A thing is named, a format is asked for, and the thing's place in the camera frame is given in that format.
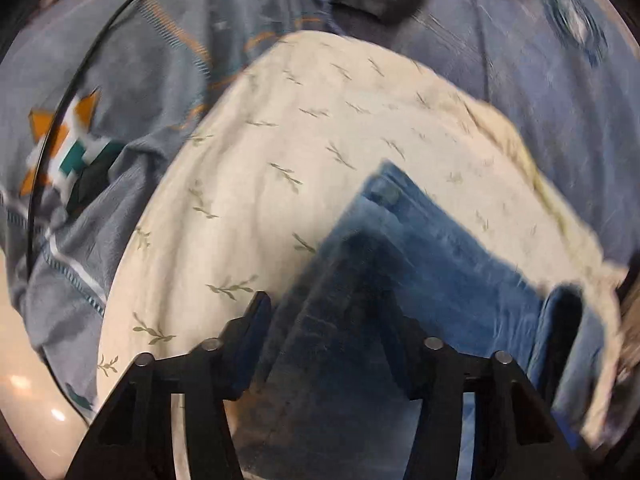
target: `cream fabric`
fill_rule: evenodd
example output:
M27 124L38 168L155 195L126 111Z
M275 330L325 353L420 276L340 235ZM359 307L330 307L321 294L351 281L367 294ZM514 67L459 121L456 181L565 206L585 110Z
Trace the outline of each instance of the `cream fabric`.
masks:
M287 36L250 66L169 168L111 289L98 396L119 379L105 369L116 356L183 354L240 316L255 290L277 302L386 158L543 294L583 288L606 327L583 431L595 443L620 352L612 287L624 271L603 262L494 108L403 56L321 32Z

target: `silver rivet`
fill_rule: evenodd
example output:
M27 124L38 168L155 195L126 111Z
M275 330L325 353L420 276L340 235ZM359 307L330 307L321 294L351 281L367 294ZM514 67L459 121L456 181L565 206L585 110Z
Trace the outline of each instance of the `silver rivet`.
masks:
M513 361L513 357L511 357L511 355L504 350L498 350L495 353L495 358L498 359L498 362L502 363L503 365L508 365L511 361Z
M155 358L153 354L144 352L143 354L138 355L133 362L136 364L136 366L147 366L148 364L151 364L154 359Z
M209 339L205 339L202 343L200 343L200 346L202 346L202 348L204 348L207 352L211 352L213 350L222 348L222 341L220 341L220 339L218 339L217 337L210 337Z
M431 350L440 350L444 343L437 337L428 337L424 340L424 345Z

